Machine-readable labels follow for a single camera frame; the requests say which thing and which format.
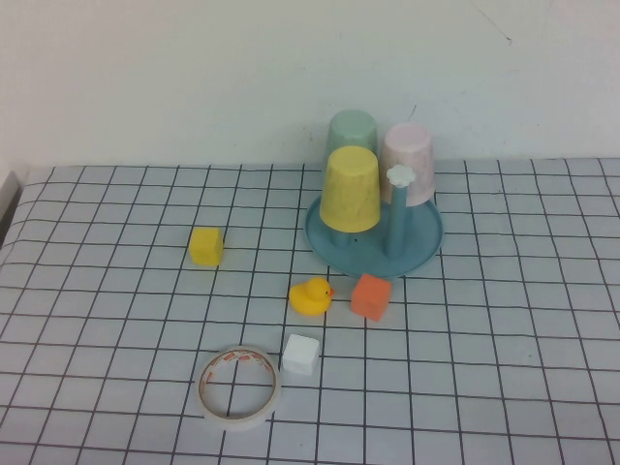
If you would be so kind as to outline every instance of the orange cube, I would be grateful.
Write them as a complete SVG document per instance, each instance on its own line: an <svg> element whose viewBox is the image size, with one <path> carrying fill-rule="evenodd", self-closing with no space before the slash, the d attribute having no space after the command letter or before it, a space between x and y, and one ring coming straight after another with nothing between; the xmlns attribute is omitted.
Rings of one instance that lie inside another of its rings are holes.
<svg viewBox="0 0 620 465"><path fill-rule="evenodd" d="M389 304L391 283L369 274L361 276L351 297L351 309L362 317L378 322Z"/></svg>

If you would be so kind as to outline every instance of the blue base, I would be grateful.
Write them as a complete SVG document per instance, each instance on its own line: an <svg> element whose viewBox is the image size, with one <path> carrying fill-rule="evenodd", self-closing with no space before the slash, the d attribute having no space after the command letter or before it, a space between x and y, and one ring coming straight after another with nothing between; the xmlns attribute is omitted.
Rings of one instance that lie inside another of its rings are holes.
<svg viewBox="0 0 620 465"><path fill-rule="evenodd" d="M444 237L439 210L432 201L407 208L403 253L389 259L385 252L388 236L389 205L381 205L381 221L372 230L352 234L347 246L337 246L331 238L332 229L319 216L321 198L308 208L304 229L312 250L329 266L358 278L364 273L379 278L395 278L419 268L437 253Z"/></svg>

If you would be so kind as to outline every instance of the white flower knob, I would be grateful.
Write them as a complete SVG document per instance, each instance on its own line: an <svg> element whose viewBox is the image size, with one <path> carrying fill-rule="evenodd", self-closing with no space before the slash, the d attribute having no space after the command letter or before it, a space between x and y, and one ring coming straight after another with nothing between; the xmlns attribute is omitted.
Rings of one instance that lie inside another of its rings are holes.
<svg viewBox="0 0 620 465"><path fill-rule="evenodd" d="M389 183L394 187L407 187L416 180L416 174L411 167L404 165L394 165L387 170L386 175Z"/></svg>

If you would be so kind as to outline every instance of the tape roll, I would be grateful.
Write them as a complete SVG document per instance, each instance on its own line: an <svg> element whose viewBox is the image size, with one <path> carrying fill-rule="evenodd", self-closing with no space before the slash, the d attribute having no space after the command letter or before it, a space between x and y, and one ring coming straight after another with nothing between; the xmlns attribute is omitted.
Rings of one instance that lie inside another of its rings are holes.
<svg viewBox="0 0 620 465"><path fill-rule="evenodd" d="M236 361L257 363L262 366L271 375L272 391L269 399L257 412L248 416L227 417L209 410L204 399L207 396L208 382L211 380L218 367ZM196 394L204 417L226 431L247 431L248 429L252 429L264 423L264 421L273 414L281 391L282 383L280 381L280 373L271 358L260 349L245 346L231 347L219 353L202 368L196 382Z"/></svg>

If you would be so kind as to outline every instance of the white block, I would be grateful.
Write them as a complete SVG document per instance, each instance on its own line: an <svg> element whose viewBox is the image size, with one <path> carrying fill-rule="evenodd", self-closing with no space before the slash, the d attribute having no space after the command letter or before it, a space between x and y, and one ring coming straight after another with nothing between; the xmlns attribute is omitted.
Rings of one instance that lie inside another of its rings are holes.
<svg viewBox="0 0 620 465"><path fill-rule="evenodd" d="M282 356L285 370L310 376L319 360L319 341L310 337L291 334Z"/></svg>

